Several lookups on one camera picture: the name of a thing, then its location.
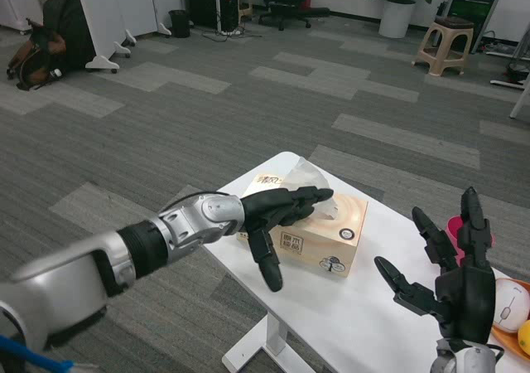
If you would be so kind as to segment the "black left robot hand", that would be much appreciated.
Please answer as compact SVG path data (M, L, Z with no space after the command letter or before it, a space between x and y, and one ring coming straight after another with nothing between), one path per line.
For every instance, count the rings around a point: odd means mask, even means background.
M295 191L275 188L244 197L245 213L242 230L247 233L254 262L272 292L282 289L280 262L270 231L277 226L290 226L309 217L315 205L328 201L334 194L329 188L303 186Z

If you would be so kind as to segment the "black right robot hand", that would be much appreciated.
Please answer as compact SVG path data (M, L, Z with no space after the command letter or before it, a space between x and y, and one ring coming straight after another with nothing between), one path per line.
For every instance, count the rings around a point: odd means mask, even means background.
M409 283L387 259L375 257L379 273L394 292L393 301L419 316L433 316L444 338L485 344L493 326L496 291L494 271L487 259L492 247L490 222L484 217L479 194L470 186L460 199L462 226L457 231L457 244L465 252L460 262L448 234L421 208L412 209L412 218L426 241L427 256L441 271L435 289L430 290Z

